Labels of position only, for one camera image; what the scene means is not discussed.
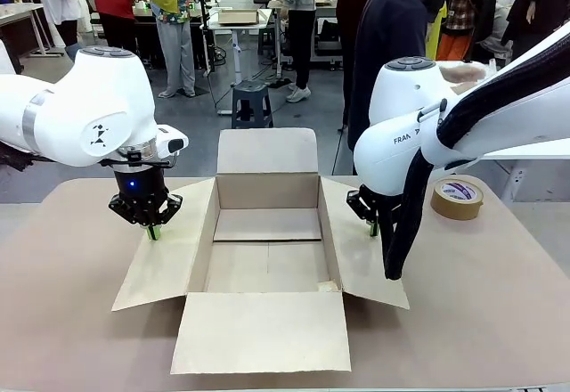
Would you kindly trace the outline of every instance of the white robotic arm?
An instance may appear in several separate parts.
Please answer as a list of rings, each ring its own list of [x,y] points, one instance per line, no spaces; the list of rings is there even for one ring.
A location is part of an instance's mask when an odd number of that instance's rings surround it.
[[[188,137],[157,125],[146,72],[128,51],[83,49],[54,85],[0,75],[0,141],[73,167],[112,167],[119,195],[111,209],[152,233],[180,208],[181,198],[164,185],[163,169],[172,164],[163,159],[187,147]],[[172,209],[162,215],[165,201]],[[141,202],[146,208],[139,208]]]
[[[404,59],[380,71],[373,126],[354,150],[364,186],[348,203],[382,232],[389,279],[402,274],[429,177],[489,152],[570,137],[569,84],[570,24],[463,95],[448,89],[432,61]]]

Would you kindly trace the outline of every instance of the orange pants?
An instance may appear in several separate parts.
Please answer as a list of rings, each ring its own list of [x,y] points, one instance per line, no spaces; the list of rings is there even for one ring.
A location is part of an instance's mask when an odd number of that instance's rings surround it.
[[[461,61],[467,55],[471,45],[472,35],[449,36],[442,34],[442,40],[437,48],[438,61]]]

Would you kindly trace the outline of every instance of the tape roll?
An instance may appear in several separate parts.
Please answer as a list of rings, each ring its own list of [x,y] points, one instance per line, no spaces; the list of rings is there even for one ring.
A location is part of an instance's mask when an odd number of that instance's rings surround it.
[[[437,182],[431,198],[431,208],[446,218],[468,221],[479,216],[483,192],[476,185],[458,178]]]

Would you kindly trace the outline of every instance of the dark navy t-shirt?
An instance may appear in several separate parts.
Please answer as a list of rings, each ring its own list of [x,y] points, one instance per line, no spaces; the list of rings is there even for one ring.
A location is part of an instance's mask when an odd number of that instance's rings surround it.
[[[382,67],[404,56],[426,55],[428,11],[420,0],[369,0],[354,52],[354,85],[348,146],[354,150],[370,126],[368,111]]]

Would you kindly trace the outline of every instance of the cardboard box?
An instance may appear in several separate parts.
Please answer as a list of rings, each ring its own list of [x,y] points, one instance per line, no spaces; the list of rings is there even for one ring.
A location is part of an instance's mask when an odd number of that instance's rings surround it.
[[[317,171],[310,129],[222,131],[217,177],[142,238],[113,310],[186,296],[173,374],[350,371],[342,291],[409,308],[351,187]]]
[[[220,25],[256,25],[259,23],[257,10],[221,10],[218,13]]]

